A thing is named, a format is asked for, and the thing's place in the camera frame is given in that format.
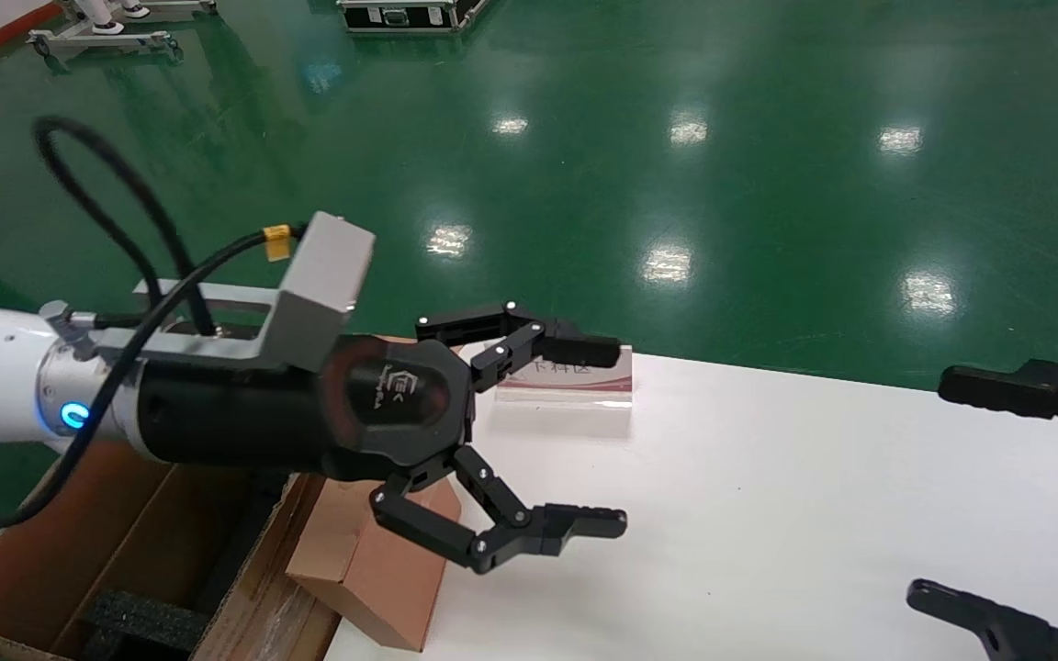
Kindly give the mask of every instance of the yellow cable label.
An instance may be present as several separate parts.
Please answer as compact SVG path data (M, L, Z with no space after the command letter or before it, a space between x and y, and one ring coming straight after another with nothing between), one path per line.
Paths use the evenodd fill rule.
M263 237L268 239L263 247L268 251L269 261L286 260L293 254L293 246L289 242L293 234L289 226L264 226Z

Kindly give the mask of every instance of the robotic arm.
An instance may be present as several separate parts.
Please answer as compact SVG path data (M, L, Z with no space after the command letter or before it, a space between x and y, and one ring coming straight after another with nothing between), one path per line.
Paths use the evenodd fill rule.
M1029 360L1016 372L954 365L942 373L941 398L1025 418L1058 418L1058 363ZM1058 661L1058 628L1046 620L941 585L912 582L914 610L969 630L991 661Z
M421 317L417 344L341 334L372 239L320 213L280 288L203 283L209 309L261 313L263 325L213 336L182 324L156 331L101 420L101 435L159 461L382 481L370 494L382 527L480 574L517 553L559 555L572 536L621 536L622 511L526 507L470 445L476 393L536 356L613 367L618 339L585 335L512 302ZM146 294L144 284L136 293ZM38 316L0 310L0 440L66 446L133 335L59 301ZM470 364L452 351L499 337ZM476 534L405 498L452 473L491 516L491 530Z

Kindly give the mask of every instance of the gray metal bracket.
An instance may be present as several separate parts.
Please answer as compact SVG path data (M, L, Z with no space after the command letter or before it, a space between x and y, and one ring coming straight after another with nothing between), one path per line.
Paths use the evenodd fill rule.
M142 357L231 369L292 365L317 372L349 322L373 252L373 235L327 213L316 213L299 242L278 289L235 284L201 286L214 310L263 313L252 338L185 335L159 331L144 345ZM160 280L164 292L177 280ZM148 300L144 284L134 293ZM133 337L127 328L93 333L96 351L113 363Z

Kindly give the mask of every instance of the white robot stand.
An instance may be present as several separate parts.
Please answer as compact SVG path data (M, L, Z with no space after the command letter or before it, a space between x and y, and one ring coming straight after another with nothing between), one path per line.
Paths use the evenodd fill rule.
M121 22L114 20L122 14L182 13L201 10L218 14L217 0L156 0L139 3L138 0L55 0L63 10L63 16L72 22L59 33L50 30L33 30L26 35L26 42L43 56L52 54L52 47L70 45L79 49L93 47L139 47L150 51L169 51L176 58L181 55L178 41L165 30L147 33L129 33Z

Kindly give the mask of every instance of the cardboard box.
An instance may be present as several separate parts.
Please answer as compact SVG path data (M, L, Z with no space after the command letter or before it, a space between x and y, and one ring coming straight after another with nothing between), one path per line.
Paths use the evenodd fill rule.
M282 573L323 484L289 479L193 658L324 656L336 616ZM93 443L47 510L0 532L0 658L75 658L91 635L80 616L104 589L189 608L251 489L248 470L171 467Z
M286 573L375 643L422 651L445 561L373 521L375 486L326 482ZM408 498L459 519L449 480Z

